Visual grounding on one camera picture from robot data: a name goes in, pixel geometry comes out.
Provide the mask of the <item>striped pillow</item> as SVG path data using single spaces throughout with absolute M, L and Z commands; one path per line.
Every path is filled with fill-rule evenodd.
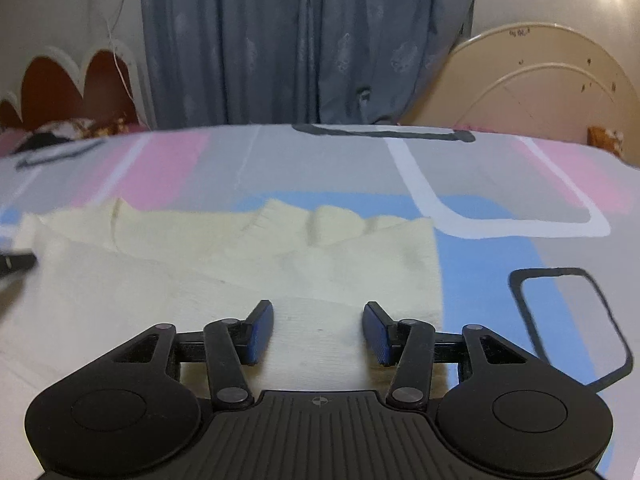
M 39 150 L 66 142 L 119 136 L 148 130 L 146 125 L 126 124 L 124 118 L 114 122 L 94 122 L 90 119 L 70 119 L 66 122 L 49 122 L 34 131 L 19 128 L 1 129 L 1 156 Z

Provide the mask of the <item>patterned bed sheet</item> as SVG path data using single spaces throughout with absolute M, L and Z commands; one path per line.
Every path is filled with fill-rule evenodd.
M 37 257 L 14 245 L 28 214 L 114 200 L 181 212 L 278 200 L 430 220 L 442 322 L 427 323 L 445 334 L 483 325 L 590 387 L 613 417 L 596 479 L 638 477 L 639 173 L 612 155 L 431 128 L 215 127 L 62 144 L 2 160 L 1 253 Z M 141 333 L 157 324 L 171 323 Z M 425 416 L 386 406 L 395 370 L 367 346 L 362 313 L 360 325 L 388 374 L 381 387 L 254 388 L 273 309 L 267 348 L 243 370 L 254 404 L 216 413 L 182 453 L 129 479 L 516 479 L 458 460 Z M 69 479 L 43 470 L 25 432 L 29 404 L 56 382 L 23 405 L 1 398 L 3 478 Z

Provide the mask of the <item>red heart headboard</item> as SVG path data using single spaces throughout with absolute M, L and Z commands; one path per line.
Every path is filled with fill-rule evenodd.
M 45 46 L 17 79 L 1 86 L 3 127 L 34 131 L 70 119 L 149 123 L 141 70 L 126 44 L 103 40 L 79 63 L 64 50 Z

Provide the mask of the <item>blue grey curtain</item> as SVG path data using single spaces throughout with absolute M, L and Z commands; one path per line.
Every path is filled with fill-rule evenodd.
M 473 0 L 141 0 L 163 129 L 394 124 Z

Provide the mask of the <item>cream round headboard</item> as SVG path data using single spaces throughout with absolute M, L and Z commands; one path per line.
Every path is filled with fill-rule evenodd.
M 511 24 L 462 42 L 401 121 L 577 144 L 599 127 L 622 135 L 624 162 L 639 162 L 636 88 L 604 47 L 557 24 Z

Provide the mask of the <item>cream knit sweater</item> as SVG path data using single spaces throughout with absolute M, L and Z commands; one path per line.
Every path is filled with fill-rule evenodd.
M 442 322 L 432 222 L 270 200 L 249 212 L 140 211 L 123 200 L 28 214 L 14 238 L 37 269 L 1 297 L 1 397 L 26 404 L 149 326 L 200 330 L 271 301 L 256 389 L 378 388 L 360 318 Z

